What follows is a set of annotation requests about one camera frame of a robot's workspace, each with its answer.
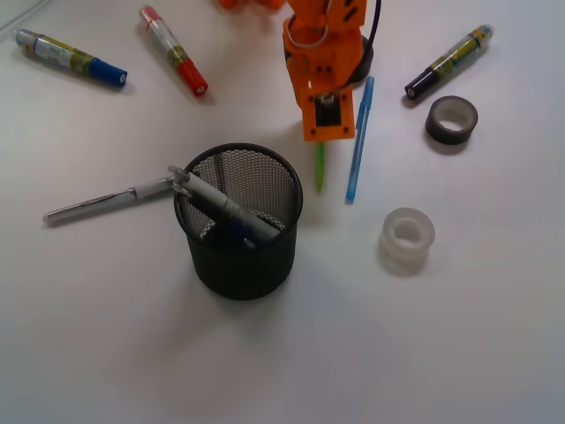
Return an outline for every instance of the black cable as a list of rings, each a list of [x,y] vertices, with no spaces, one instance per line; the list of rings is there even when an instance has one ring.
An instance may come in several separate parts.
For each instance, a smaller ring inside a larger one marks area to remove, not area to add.
[[[373,18],[373,26],[371,26],[371,33],[369,34],[369,39],[367,40],[367,45],[365,46],[365,51],[363,52],[363,56],[359,61],[359,64],[355,67],[353,72],[351,73],[350,77],[345,81],[345,83],[337,88],[335,91],[341,91],[346,88],[349,84],[351,84],[353,77],[357,73],[357,71],[363,66],[365,60],[369,57],[371,47],[373,46],[374,36],[377,34],[377,27],[379,26],[379,19],[380,19],[380,0],[377,0],[377,4],[374,6],[374,18]]]

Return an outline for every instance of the tape roll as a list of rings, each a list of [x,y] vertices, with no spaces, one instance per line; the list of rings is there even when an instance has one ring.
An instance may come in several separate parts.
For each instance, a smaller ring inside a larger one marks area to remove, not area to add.
[[[435,240],[435,228],[426,214],[400,208],[388,214],[382,225],[380,243],[397,261],[417,261],[427,255]]]
[[[442,122],[453,122],[462,128],[447,128]],[[467,141],[478,122],[478,113],[471,102],[454,95],[436,100],[426,120],[426,130],[443,144],[456,145]]]

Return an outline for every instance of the green pen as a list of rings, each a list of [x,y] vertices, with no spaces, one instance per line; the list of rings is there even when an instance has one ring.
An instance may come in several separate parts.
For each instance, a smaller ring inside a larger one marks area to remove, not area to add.
[[[316,188],[318,193],[324,187],[324,142],[316,142]]]

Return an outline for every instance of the mesh cup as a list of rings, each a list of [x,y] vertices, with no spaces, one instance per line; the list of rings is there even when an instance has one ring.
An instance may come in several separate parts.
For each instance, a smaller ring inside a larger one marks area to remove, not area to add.
[[[215,239],[216,222],[176,193],[175,213],[202,283],[229,299],[257,299],[272,292],[294,262],[303,201],[297,173],[272,150],[243,143],[212,148],[185,170],[280,231],[264,246],[251,250],[223,246]]]

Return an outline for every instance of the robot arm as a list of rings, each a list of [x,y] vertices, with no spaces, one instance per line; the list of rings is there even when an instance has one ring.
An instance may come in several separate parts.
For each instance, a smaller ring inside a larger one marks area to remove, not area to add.
[[[295,12],[284,21],[287,69],[307,141],[355,137],[351,82],[362,80],[373,59],[372,37],[364,49],[360,27],[366,0],[289,0]]]

